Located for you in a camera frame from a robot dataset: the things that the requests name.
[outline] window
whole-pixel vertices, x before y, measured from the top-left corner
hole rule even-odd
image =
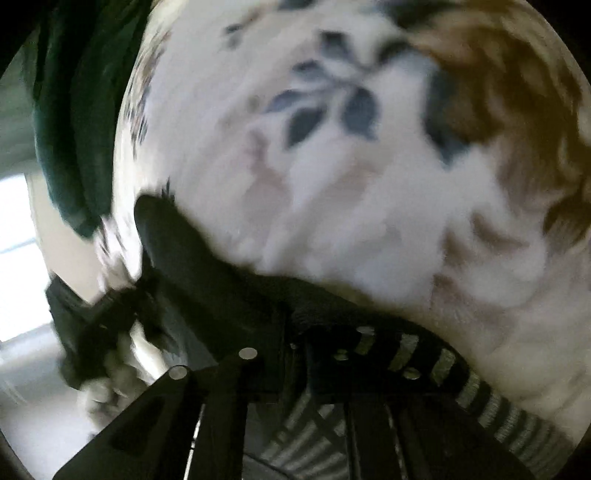
[[[24,175],[0,180],[0,342],[51,322]]]

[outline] metal rivet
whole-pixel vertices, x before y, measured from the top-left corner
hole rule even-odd
[[[258,352],[256,351],[256,349],[249,346],[243,348],[238,352],[238,356],[243,360],[254,360],[257,355]]]
[[[357,327],[357,331],[361,335],[375,335],[374,327],[365,326],[365,327]]]
[[[343,349],[339,349],[336,351],[336,353],[333,355],[333,358],[335,360],[337,360],[337,362],[343,362],[345,360],[349,359],[349,355],[347,350],[343,350]]]
[[[176,367],[172,367],[168,374],[173,380],[180,380],[187,376],[187,369],[181,365],[177,365]]]
[[[418,378],[421,378],[421,372],[416,368],[411,367],[402,372],[402,376],[407,380],[417,380]]]

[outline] brown pattern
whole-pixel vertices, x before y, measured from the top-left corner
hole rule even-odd
[[[579,125],[589,86],[551,28],[527,4],[467,0],[411,41],[457,81],[450,127],[498,149],[497,178],[516,216],[545,218],[552,253],[581,241],[591,227],[591,148]]]

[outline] blue leaf print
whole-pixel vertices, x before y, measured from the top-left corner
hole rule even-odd
[[[287,130],[287,148],[304,141],[316,130],[326,116],[326,105],[300,108],[291,117]]]
[[[296,77],[307,82],[318,82],[330,78],[324,67],[316,60],[298,63],[293,67],[292,71]]]
[[[379,10],[405,30],[419,27],[434,15],[454,7],[449,0],[379,0],[378,3]]]
[[[433,74],[423,113],[425,132],[439,150],[441,161],[446,166],[450,166],[454,158],[468,146],[447,124],[446,107],[454,89],[453,79],[448,73],[441,70]]]
[[[388,40],[378,49],[378,65],[383,67],[410,48],[408,42],[400,38]]]
[[[300,10],[308,8],[310,5],[316,3],[316,0],[281,0],[279,3],[279,10]]]
[[[300,100],[304,94],[297,90],[285,90],[273,98],[267,105],[265,113],[281,112]]]
[[[320,32],[320,53],[327,59],[343,60],[357,64],[347,35],[342,32]]]
[[[357,87],[347,100],[341,121],[347,133],[375,140],[374,125],[379,106],[374,95],[363,87]]]
[[[224,28],[224,33],[229,35],[231,33],[237,32],[238,30],[242,30],[242,25],[240,23],[233,23],[232,25],[228,25]]]

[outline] dark green fabric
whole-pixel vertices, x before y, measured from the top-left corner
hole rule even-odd
[[[119,108],[151,0],[60,0],[41,23],[33,125],[61,217],[88,238],[110,214]]]

